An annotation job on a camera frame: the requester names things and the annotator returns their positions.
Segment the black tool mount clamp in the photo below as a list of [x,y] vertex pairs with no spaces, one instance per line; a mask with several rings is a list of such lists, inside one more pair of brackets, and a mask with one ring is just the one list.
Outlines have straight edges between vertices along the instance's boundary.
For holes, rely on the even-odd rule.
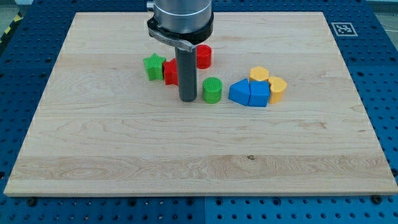
[[204,42],[209,38],[213,32],[214,13],[211,13],[209,22],[200,30],[191,33],[181,34],[164,29],[155,20],[155,17],[147,21],[148,33],[150,37],[159,42],[184,50],[192,52],[196,45]]

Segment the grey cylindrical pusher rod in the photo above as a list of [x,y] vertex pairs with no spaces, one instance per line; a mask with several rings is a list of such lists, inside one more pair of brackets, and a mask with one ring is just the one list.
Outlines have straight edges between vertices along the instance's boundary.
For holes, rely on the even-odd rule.
[[178,93],[184,102],[191,102],[197,98],[197,51],[191,52],[175,48],[177,61]]

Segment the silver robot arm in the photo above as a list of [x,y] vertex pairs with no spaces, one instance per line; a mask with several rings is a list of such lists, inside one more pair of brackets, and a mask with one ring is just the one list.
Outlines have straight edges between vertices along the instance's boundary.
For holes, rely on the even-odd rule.
[[197,98],[197,45],[213,32],[211,0],[153,0],[147,21],[149,36],[175,48],[178,92],[184,102]]

